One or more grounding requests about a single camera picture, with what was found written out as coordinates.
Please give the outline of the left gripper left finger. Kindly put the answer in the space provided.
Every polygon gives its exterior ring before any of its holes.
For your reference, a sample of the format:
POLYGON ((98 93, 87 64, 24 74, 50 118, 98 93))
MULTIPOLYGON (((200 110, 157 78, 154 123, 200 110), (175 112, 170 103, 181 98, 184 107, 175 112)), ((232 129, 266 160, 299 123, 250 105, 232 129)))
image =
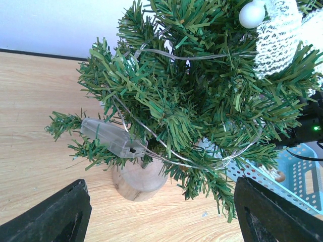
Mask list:
POLYGON ((77 179, 1 225, 1 241, 84 241, 92 207, 84 179, 77 179))

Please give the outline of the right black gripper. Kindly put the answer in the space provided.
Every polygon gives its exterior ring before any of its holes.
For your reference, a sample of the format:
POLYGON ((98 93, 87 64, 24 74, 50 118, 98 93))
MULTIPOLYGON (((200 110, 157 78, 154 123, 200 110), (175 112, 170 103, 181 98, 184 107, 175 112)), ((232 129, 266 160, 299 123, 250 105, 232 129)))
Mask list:
POLYGON ((322 91, 316 91, 309 100, 299 96, 298 100, 303 104, 301 116, 297 121, 299 127, 292 128, 287 134, 280 134, 275 140, 276 149, 292 148, 302 143, 316 142, 322 148, 322 91))

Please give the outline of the fairy light string white beads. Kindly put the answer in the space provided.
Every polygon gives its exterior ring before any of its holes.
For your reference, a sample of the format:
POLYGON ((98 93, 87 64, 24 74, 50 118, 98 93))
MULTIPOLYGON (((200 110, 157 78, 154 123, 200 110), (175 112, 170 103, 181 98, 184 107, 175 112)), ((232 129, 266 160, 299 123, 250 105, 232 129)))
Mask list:
POLYGON ((206 138, 223 157, 270 164, 256 36, 239 23, 244 4, 134 1, 118 21, 116 53, 94 44, 80 83, 168 160, 213 166, 197 148, 206 138))

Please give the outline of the small green christmas tree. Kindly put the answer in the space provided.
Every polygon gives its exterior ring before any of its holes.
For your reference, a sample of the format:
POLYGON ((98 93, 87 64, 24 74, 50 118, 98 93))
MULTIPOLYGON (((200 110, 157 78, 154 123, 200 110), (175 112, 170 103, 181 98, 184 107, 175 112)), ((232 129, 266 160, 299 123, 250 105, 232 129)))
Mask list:
POLYGON ((111 53, 97 40, 79 84, 97 118, 53 112, 54 139, 91 165, 161 162, 186 199, 236 217, 229 165, 277 165, 322 142, 322 1, 134 1, 111 53))

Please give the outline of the white mesh bow ornament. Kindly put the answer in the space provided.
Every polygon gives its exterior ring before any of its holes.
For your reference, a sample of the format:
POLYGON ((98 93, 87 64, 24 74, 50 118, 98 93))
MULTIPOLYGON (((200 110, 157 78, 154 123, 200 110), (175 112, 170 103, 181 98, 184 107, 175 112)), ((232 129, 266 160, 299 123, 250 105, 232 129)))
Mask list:
POLYGON ((265 1, 269 20, 257 27, 254 71, 259 79, 293 61, 300 43, 322 51, 322 1, 265 1))

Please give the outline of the light blue plastic basket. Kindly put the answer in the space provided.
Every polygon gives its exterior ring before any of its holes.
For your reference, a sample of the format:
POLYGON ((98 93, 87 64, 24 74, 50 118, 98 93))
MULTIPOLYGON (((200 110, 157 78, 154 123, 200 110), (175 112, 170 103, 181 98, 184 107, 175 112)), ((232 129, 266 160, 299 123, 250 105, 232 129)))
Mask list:
POLYGON ((265 169, 256 162, 240 165, 230 161, 226 166, 228 178, 236 182, 248 177, 312 215, 322 215, 322 162, 308 145, 281 150, 276 169, 265 169))

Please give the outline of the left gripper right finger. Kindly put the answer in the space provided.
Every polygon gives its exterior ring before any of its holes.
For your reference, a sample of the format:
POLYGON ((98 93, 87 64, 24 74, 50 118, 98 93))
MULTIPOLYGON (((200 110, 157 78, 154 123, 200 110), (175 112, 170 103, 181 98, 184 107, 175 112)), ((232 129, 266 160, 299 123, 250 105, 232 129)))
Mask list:
POLYGON ((322 241, 322 220, 248 177, 239 177, 234 202, 244 241, 322 241))

